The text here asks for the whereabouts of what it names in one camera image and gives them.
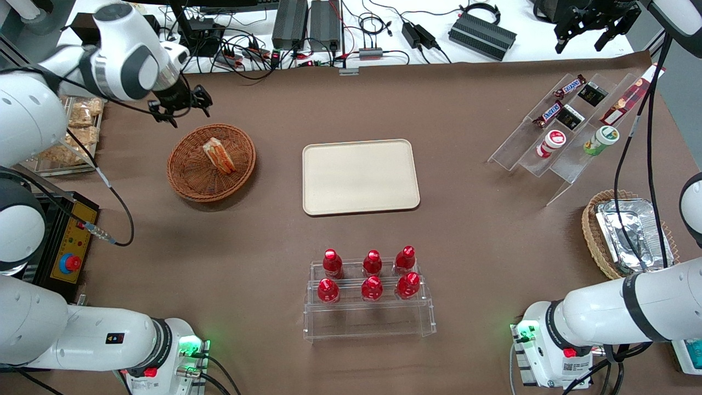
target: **acrylic display shelf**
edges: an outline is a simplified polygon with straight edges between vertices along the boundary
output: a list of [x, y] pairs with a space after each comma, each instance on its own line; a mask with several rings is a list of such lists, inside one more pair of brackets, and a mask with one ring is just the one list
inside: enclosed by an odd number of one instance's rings
[[321, 339], [378, 337], [391, 335], [420, 335], [436, 333], [434, 304], [426, 279], [419, 264], [414, 271], [420, 274], [420, 289], [408, 300], [395, 296], [399, 276], [392, 274], [394, 257], [383, 257], [380, 280], [383, 295], [374, 302], [361, 298], [363, 259], [344, 261], [344, 279], [334, 280], [339, 286], [340, 300], [325, 304], [317, 297], [319, 281], [325, 277], [321, 261], [310, 264], [310, 280], [305, 296], [304, 338], [310, 342]]
[[[548, 170], [559, 176], [563, 180], [563, 184], [548, 201], [547, 206], [573, 186], [583, 173], [583, 170], [596, 158], [585, 153], [583, 145], [590, 140], [600, 127], [605, 126], [600, 121], [602, 115], [638, 79], [633, 74], [627, 74], [618, 84], [615, 84], [602, 75], [595, 74], [592, 78], [588, 78], [588, 82], [598, 85], [598, 87], [608, 93], [597, 106], [592, 106], [578, 96], [582, 87], [579, 87], [575, 92], [570, 93], [565, 99], [561, 100], [561, 103], [569, 105], [585, 118], [578, 126], [570, 130], [558, 119], [552, 120], [544, 129], [536, 126], [532, 121], [542, 115], [556, 101], [552, 94], [553, 91], [562, 88], [575, 78], [576, 76], [567, 74], [553, 89], [549, 90], [541, 102], [526, 115], [524, 121], [488, 159], [488, 162], [496, 162], [507, 171], [512, 171], [519, 165], [536, 177], [541, 177]], [[620, 118], [613, 126], [617, 127], [626, 118], [626, 115]], [[536, 147], [541, 144], [546, 134], [552, 130], [562, 131], [566, 135], [566, 143], [551, 154], [550, 157], [539, 157], [536, 154]], [[628, 131], [623, 133], [620, 131], [620, 135], [622, 134], [627, 135]]]

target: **qr code label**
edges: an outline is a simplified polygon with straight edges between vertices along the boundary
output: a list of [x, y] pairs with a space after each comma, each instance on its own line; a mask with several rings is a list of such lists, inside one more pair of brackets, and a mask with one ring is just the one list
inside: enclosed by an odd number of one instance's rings
[[563, 375], [579, 376], [590, 368], [590, 359], [587, 357], [563, 358]]

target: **aluminum foil container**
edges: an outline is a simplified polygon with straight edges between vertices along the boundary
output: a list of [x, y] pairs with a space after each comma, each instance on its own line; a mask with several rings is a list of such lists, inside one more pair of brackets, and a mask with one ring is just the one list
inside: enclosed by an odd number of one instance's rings
[[[644, 199], [620, 199], [619, 211], [621, 222], [617, 217], [614, 200], [607, 200], [595, 206], [595, 215], [600, 230], [607, 242], [609, 253], [616, 269], [623, 275], [656, 271], [663, 268], [663, 253], [658, 241], [654, 207]], [[629, 236], [634, 247], [629, 246], [624, 232]], [[673, 265], [673, 253], [668, 239], [665, 238], [665, 253], [668, 265]]]

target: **white table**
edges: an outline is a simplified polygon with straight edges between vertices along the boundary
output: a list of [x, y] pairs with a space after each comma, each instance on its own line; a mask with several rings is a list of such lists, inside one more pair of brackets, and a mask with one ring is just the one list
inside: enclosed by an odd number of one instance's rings
[[[445, 13], [452, 9], [457, 8], [456, 0], [374, 0], [377, 4], [382, 4], [386, 6], [393, 6], [397, 8], [399, 12], [404, 11], [431, 11], [434, 13]], [[73, 20], [75, 13], [78, 12], [95, 12], [103, 4], [112, 3], [114, 0], [77, 0], [76, 6], [74, 7], [72, 16], [69, 20]], [[390, 29], [392, 30], [392, 37], [390, 37], [387, 32], [383, 32], [378, 35], [378, 46], [383, 48], [383, 50], [401, 50], [405, 51], [410, 55], [411, 64], [423, 64], [425, 61], [422, 59], [420, 53], [416, 49], [410, 49], [409, 45], [402, 36], [402, 22], [397, 16], [397, 14], [390, 10], [389, 8], [383, 8], [380, 6], [375, 6], [371, 4], [368, 0], [364, 0], [365, 6], [373, 11], [375, 14], [380, 16], [385, 22], [392, 21]], [[616, 56], [622, 56], [628, 53], [632, 53], [633, 50], [629, 41], [624, 36], [617, 36], [612, 41], [610, 41], [601, 52], [597, 52], [594, 48], [595, 42], [602, 34], [601, 31], [586, 32], [574, 39], [572, 39], [565, 50], [561, 54], [557, 54], [554, 47], [556, 45], [556, 36], [553, 32], [554, 25], [541, 22], [532, 15], [533, 4], [529, 0], [489, 0], [492, 5], [497, 5], [500, 12], [502, 13], [502, 18], [500, 22], [500, 27], [510, 30], [517, 34], [517, 39], [510, 50], [508, 50], [505, 55], [504, 62], [518, 62], [518, 61], [533, 61], [533, 60], [559, 60], [559, 59], [585, 59], [585, 58], [613, 58]], [[367, 12], [363, 7], [361, 0], [347, 0], [346, 6], [355, 14]], [[173, 17], [170, 9], [168, 11], [168, 17], [171, 20], [166, 20], [164, 18], [163, 10], [164, 7], [144, 6], [146, 13], [155, 15], [162, 26], [171, 27], [175, 18]], [[343, 18], [347, 26], [358, 26], [358, 21], [356, 17], [349, 15], [346, 9], [343, 9]], [[275, 22], [276, 11], [268, 11], [267, 14], [263, 11], [240, 13], [235, 15], [235, 19], [231, 19], [228, 15], [221, 15], [216, 17], [216, 22], [220, 25], [225, 25], [228, 27], [233, 27], [241, 30], [246, 30], [251, 34], [256, 35], [261, 41], [265, 43], [265, 48], [271, 49], [271, 32], [273, 31], [273, 25]], [[453, 62], [494, 62], [490, 58], [483, 56], [477, 52], [471, 51], [470, 49], [455, 44], [449, 41], [448, 31], [451, 26], [458, 18], [459, 12], [451, 13], [444, 16], [434, 16], [425, 13], [410, 13], [405, 14], [405, 18], [410, 20], [412, 23], [422, 25], [426, 30], [433, 34], [437, 38], [437, 42], [444, 49], [446, 54], [450, 57]], [[493, 20], [493, 16], [490, 12], [485, 10], [473, 10], [472, 15], [479, 18], [483, 18], [488, 21]], [[243, 24], [253, 23], [249, 26], [243, 26]], [[238, 32], [227, 30], [225, 37], [231, 37], [233, 35], [239, 34]], [[363, 46], [363, 38], [360, 30], [357, 29], [347, 29], [344, 31], [346, 39], [346, 51], [349, 52], [349, 47], [355, 40], [356, 46], [355, 51], [358, 50], [359, 46]], [[71, 29], [63, 32], [59, 44], [79, 44], [80, 40], [71, 31]], [[359, 60], [357, 56], [352, 56], [347, 61], [348, 67], [361, 67], [367, 65], [394, 65], [394, 64], [405, 64], [406, 57], [401, 53], [393, 53], [393, 56], [388, 56], [379, 60]], [[437, 51], [425, 50], [425, 55], [431, 63], [446, 63], [444, 56]], [[209, 72], [211, 69], [210, 58], [198, 58], [202, 72]], [[323, 62], [329, 61], [329, 55], [327, 53], [316, 53], [310, 60], [320, 60]], [[244, 61], [246, 69], [250, 70], [251, 65], [247, 60]], [[289, 59], [284, 60], [284, 67], [288, 67]], [[215, 71], [224, 72], [220, 68], [215, 67]], [[186, 72], [199, 72], [197, 67], [197, 62], [193, 59], [185, 70]]]

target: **brown table surface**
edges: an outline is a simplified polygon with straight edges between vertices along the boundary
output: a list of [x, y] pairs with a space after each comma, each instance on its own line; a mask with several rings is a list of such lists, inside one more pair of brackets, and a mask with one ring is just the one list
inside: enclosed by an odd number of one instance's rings
[[[245, 395], [508, 394], [508, 324], [533, 302], [606, 280], [585, 245], [580, 216], [594, 194], [612, 187], [623, 143], [608, 148], [546, 208], [559, 186], [555, 177], [510, 174], [486, 160], [565, 73], [600, 72], [618, 81], [649, 64], [647, 54], [638, 53], [369, 67], [358, 77], [309, 68], [275, 72], [253, 86], [233, 74], [192, 75], [190, 83], [212, 95], [212, 118], [193, 110], [178, 119], [178, 129], [110, 105], [98, 161], [131, 208], [136, 239], [127, 248], [93, 242], [86, 260], [89, 302], [185, 319], [212, 340], [213, 356]], [[230, 199], [194, 205], [171, 190], [166, 159], [187, 132], [216, 122], [251, 136], [256, 171]], [[660, 98], [654, 127], [661, 216], [685, 261], [700, 252], [682, 225], [677, 199], [697, 168]], [[323, 218], [304, 213], [306, 145], [384, 138], [412, 143], [419, 208]], [[621, 187], [647, 197], [645, 165], [640, 131]], [[100, 204], [99, 224], [126, 239], [124, 213], [97, 174], [66, 177], [60, 185]], [[435, 335], [314, 345], [303, 339], [311, 260], [327, 247], [351, 259], [371, 248], [391, 255], [408, 244], [416, 247], [432, 290]], [[112, 373], [36, 376], [66, 395], [124, 395]], [[518, 373], [515, 380], [518, 394], [560, 393], [522, 387]], [[621, 393], [699, 394], [701, 387], [702, 378], [674, 371], [668, 350], [655, 346], [627, 360]], [[41, 391], [16, 375], [0, 378], [0, 394]], [[588, 393], [596, 391], [597, 385]]]

